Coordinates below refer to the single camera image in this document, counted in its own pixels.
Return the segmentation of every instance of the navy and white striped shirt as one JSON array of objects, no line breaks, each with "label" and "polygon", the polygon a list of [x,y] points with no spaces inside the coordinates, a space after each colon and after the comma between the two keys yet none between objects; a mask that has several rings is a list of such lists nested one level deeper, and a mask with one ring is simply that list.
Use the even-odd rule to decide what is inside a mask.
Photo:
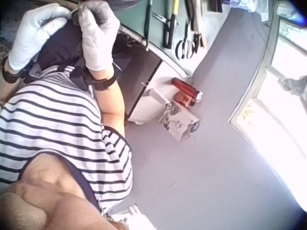
[{"label": "navy and white striped shirt", "polygon": [[19,179],[29,160],[49,152],[82,173],[108,212],[131,190],[130,146],[101,124],[96,101],[69,79],[73,67],[56,69],[20,89],[0,113],[0,191]]}]

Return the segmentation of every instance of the hand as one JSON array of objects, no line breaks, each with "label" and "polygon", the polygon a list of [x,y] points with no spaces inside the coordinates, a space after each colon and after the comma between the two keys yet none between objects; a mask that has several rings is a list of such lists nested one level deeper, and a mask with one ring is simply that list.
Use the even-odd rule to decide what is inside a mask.
[{"label": "hand", "polygon": [[91,72],[110,69],[119,20],[105,1],[84,2],[78,15],[87,68]]},{"label": "hand", "polygon": [[50,36],[66,24],[65,17],[69,13],[68,9],[57,3],[26,12],[17,31],[13,49],[9,54],[10,67],[13,70],[23,69]]}]

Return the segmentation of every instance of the wrist strap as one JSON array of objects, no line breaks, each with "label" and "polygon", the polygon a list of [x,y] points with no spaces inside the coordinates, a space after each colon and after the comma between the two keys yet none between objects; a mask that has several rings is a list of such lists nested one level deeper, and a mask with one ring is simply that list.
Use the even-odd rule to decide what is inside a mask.
[{"label": "wrist strap", "polygon": [[8,71],[5,71],[4,66],[5,66],[5,62],[8,59],[8,57],[5,57],[2,62],[1,62],[1,67],[2,67],[2,76],[3,79],[9,83],[9,84],[14,84],[17,82],[19,76],[21,75],[21,71],[18,74],[11,74]]},{"label": "wrist strap", "polygon": [[107,79],[92,80],[92,85],[95,90],[104,91],[107,90],[111,85],[113,85],[115,81],[116,81],[116,76],[114,74],[113,77],[108,80]]}]

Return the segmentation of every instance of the black handle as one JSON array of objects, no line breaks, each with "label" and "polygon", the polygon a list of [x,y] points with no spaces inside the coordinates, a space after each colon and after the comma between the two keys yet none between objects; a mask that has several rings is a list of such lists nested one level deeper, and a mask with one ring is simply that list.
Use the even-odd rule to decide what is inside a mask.
[{"label": "black handle", "polygon": [[168,43],[167,43],[167,46],[166,46],[166,48],[168,48],[168,49],[174,49],[176,27],[177,27],[177,15],[172,14],[171,22],[170,22],[170,26],[169,26]]}]

